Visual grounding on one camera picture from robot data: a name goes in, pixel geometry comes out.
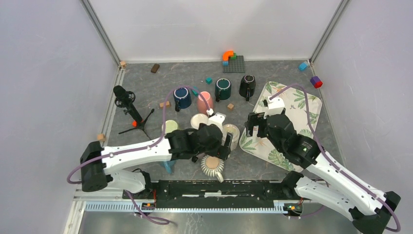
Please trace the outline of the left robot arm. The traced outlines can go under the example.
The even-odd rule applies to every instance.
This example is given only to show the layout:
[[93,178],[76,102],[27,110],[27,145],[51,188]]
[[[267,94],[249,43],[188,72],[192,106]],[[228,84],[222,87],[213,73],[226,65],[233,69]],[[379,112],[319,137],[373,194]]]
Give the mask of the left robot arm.
[[82,191],[96,192],[109,186],[148,198],[153,192],[149,174],[129,172],[127,168],[150,162],[194,160],[199,154],[227,160],[233,134],[228,133],[225,141],[222,138],[218,126],[201,124],[199,129],[174,130],[155,140],[126,146],[102,147],[98,141],[91,142],[80,158]]

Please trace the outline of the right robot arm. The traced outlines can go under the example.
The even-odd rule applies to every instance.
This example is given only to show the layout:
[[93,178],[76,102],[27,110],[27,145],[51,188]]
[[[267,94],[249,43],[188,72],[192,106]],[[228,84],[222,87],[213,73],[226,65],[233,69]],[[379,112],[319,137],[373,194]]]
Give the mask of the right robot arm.
[[249,113],[246,135],[268,139],[292,164],[319,176],[330,187],[318,185],[303,174],[291,171],[282,181],[282,195],[315,201],[342,214],[363,234],[381,234],[385,230],[399,232],[400,223],[394,213],[401,197],[393,191],[373,188],[352,174],[316,140],[298,134],[284,112],[267,116]]

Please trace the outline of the white floral mug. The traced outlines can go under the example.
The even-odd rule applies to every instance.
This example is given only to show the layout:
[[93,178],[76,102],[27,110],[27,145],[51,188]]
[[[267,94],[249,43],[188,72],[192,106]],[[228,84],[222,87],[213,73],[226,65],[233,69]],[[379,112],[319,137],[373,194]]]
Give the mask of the white floral mug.
[[233,124],[226,124],[223,126],[223,138],[222,138],[222,144],[225,144],[227,134],[231,133],[232,134],[232,140],[230,144],[230,150],[234,151],[238,145],[239,138],[240,138],[240,130],[238,129],[237,126]]

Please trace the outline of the white ribbed mug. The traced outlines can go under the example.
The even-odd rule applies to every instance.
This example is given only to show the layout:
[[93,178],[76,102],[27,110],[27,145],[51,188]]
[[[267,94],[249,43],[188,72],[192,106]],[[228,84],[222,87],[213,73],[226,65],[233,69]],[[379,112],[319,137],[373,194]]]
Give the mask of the white ribbed mug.
[[205,156],[201,161],[201,170],[206,176],[215,177],[222,183],[224,181],[224,165],[224,161],[217,157]]

